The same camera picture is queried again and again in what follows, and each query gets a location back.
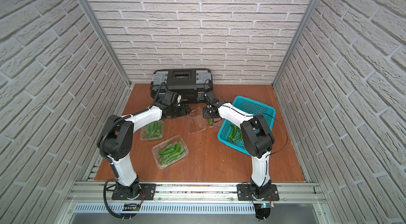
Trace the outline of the teal plastic basket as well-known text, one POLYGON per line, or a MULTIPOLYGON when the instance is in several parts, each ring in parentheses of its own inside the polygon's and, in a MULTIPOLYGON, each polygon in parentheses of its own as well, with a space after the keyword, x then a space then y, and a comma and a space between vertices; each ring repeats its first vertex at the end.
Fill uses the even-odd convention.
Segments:
MULTIPOLYGON (((233 106, 252 115, 264 114, 266 122, 269 125, 270 130, 272 131, 274 119, 276 116, 276 110, 273 107, 242 96, 237 96, 234 99, 233 106)), ((231 124, 232 123, 230 121, 224 120, 217 135, 218 140, 237 151, 249 155, 248 151, 245 149, 243 139, 236 142, 227 139, 227 136, 230 132, 231 124)))

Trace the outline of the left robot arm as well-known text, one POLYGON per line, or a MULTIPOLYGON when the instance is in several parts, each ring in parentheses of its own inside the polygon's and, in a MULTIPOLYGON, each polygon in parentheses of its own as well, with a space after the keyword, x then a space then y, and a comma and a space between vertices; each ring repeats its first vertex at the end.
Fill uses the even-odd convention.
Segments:
POLYGON ((110 164, 116 188, 124 197, 135 199, 141 190, 130 159, 133 134, 152 122, 189 113, 188 99, 168 90, 162 99, 156 96, 152 104, 142 111, 121 117, 112 115, 107 119, 97 147, 100 155, 110 164))

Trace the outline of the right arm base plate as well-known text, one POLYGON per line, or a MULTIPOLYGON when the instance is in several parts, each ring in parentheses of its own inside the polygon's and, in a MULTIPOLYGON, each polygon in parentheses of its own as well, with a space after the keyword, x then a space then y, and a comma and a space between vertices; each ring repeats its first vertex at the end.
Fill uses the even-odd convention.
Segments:
POLYGON ((255 184, 241 183, 236 185, 239 201, 279 201, 279 192, 275 184, 267 183, 262 187, 255 184))

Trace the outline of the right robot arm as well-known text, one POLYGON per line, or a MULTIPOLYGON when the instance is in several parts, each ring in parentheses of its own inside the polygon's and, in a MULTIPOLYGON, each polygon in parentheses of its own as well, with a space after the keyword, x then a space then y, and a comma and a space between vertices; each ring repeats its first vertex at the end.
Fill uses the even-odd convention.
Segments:
POLYGON ((245 151, 252 156, 252 196, 261 200, 271 188, 269 157, 275 143, 271 132, 275 109, 241 96, 231 104, 219 100, 213 91, 206 92, 204 97, 207 102, 204 118, 223 118, 240 129, 245 151))

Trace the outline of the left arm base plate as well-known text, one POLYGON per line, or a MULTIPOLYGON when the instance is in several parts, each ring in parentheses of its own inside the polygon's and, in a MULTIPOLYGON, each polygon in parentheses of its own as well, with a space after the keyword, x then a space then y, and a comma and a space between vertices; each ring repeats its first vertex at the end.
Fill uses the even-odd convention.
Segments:
POLYGON ((117 183, 113 191, 112 200, 153 200, 157 184, 136 183, 130 187, 124 187, 117 183))

